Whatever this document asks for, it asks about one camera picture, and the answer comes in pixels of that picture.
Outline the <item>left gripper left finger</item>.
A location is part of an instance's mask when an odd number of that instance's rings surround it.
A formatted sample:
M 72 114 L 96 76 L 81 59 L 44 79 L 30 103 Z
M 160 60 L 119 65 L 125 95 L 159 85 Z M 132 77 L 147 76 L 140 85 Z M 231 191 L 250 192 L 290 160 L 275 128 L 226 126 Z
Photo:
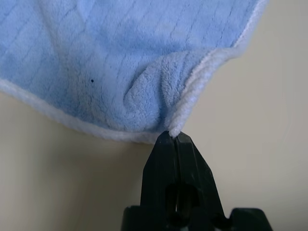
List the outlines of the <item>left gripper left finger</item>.
M 176 213 L 178 173 L 174 141 L 169 132 L 158 136 L 142 175 L 141 205 L 157 208 L 165 216 Z

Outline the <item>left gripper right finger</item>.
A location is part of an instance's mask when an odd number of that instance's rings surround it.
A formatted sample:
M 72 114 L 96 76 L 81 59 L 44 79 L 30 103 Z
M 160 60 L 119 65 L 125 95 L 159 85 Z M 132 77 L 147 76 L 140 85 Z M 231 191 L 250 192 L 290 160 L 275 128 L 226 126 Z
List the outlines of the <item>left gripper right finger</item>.
M 192 139 L 179 134 L 176 151 L 180 184 L 187 188 L 187 194 L 182 196 L 184 207 L 202 208 L 211 219 L 225 218 L 212 171 Z

